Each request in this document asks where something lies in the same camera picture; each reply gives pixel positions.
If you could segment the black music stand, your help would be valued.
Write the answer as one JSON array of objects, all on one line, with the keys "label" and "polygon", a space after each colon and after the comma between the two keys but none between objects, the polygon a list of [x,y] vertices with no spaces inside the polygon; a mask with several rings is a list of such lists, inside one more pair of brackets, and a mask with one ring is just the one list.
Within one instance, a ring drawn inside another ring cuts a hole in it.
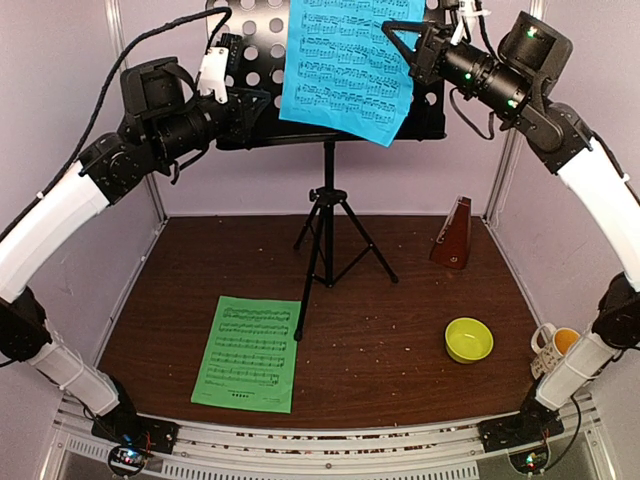
[{"label": "black music stand", "polygon": [[[323,186],[311,191],[313,207],[301,230],[313,235],[313,246],[306,274],[303,298],[295,340],[303,336],[304,320],[313,281],[317,280],[317,262],[325,265],[321,283],[332,287],[338,281],[333,272],[334,208],[341,206],[366,242],[365,251],[372,252],[384,269],[390,266],[347,202],[347,194],[334,185],[335,146],[339,141],[358,137],[326,127],[282,120],[281,104],[285,54],[288,36],[289,6],[293,1],[228,1],[232,15],[227,25],[232,34],[241,35],[243,44],[235,72],[229,72],[235,86],[262,89],[271,93],[270,104],[260,113],[254,124],[252,138],[243,148],[218,148],[223,151],[250,150],[278,145],[321,143],[324,147]],[[444,113],[441,105],[420,104],[421,115],[409,112],[395,138],[406,140],[441,139],[444,137]]]}]

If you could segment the green sheet music page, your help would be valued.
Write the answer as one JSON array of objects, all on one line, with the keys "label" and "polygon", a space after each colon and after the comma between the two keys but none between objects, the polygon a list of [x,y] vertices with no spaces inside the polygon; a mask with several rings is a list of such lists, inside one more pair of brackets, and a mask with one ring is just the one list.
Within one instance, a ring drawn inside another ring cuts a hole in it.
[{"label": "green sheet music page", "polygon": [[191,402],[289,414],[299,313],[298,301],[221,296]]}]

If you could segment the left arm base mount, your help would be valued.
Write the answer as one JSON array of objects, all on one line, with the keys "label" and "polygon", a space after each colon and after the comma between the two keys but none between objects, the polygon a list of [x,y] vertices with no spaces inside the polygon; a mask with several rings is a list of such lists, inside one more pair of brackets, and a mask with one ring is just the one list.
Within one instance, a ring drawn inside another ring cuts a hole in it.
[{"label": "left arm base mount", "polygon": [[93,436],[115,443],[107,454],[107,466],[117,478],[138,475],[153,453],[170,454],[179,432],[173,421],[140,415],[123,385],[113,379],[119,403],[105,415],[97,415],[86,407],[83,413],[92,420]]}]

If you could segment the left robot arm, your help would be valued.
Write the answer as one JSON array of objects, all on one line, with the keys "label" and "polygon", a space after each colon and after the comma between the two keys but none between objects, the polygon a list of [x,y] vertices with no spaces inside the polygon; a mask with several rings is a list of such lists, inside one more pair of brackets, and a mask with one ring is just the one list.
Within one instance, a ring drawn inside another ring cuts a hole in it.
[{"label": "left robot arm", "polygon": [[1,352],[26,362],[80,400],[96,423],[123,444],[137,442],[144,424],[120,382],[86,364],[47,321],[28,283],[82,225],[115,205],[143,178],[178,179],[220,137],[249,138],[271,95],[225,83],[229,51],[205,55],[192,78],[174,57],[120,76],[124,117],[73,155],[60,179],[1,235]]}]

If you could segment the blue sheet music page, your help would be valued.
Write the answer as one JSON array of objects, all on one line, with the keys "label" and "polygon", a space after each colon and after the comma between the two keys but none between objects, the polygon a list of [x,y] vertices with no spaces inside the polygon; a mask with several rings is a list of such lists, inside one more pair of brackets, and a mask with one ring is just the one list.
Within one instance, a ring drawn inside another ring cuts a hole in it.
[{"label": "blue sheet music page", "polygon": [[423,1],[291,2],[280,119],[390,146],[413,82],[382,24],[420,22],[425,10]]}]

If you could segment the wooden metronome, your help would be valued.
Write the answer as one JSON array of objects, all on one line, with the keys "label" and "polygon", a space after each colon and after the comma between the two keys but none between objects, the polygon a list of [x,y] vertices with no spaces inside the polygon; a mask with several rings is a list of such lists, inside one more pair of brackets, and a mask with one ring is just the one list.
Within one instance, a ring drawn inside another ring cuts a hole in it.
[{"label": "wooden metronome", "polygon": [[471,199],[458,196],[437,234],[429,260],[437,265],[462,270],[471,250]]}]

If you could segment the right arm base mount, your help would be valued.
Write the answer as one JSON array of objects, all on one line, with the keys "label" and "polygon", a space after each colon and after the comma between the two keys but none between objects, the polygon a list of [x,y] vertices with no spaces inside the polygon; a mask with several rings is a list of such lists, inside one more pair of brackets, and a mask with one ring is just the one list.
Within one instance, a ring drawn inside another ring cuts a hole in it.
[{"label": "right arm base mount", "polygon": [[512,467],[522,474],[542,474],[551,466],[549,440],[564,432],[557,410],[527,397],[512,415],[484,420],[478,432],[486,453],[509,451]]}]

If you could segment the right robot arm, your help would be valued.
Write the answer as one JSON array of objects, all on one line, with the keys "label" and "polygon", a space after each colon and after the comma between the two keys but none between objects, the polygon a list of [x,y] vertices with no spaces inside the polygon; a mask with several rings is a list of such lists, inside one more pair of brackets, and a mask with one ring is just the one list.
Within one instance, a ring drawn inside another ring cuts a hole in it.
[{"label": "right robot arm", "polygon": [[490,108],[502,130],[520,132],[545,168],[579,198],[622,264],[596,319],[535,382],[514,417],[513,433],[533,441],[577,390],[639,343],[639,199],[596,132],[572,107],[550,100],[573,49],[551,26],[521,12],[496,57],[455,42],[452,28],[435,21],[388,20],[382,31],[417,83],[446,80]]}]

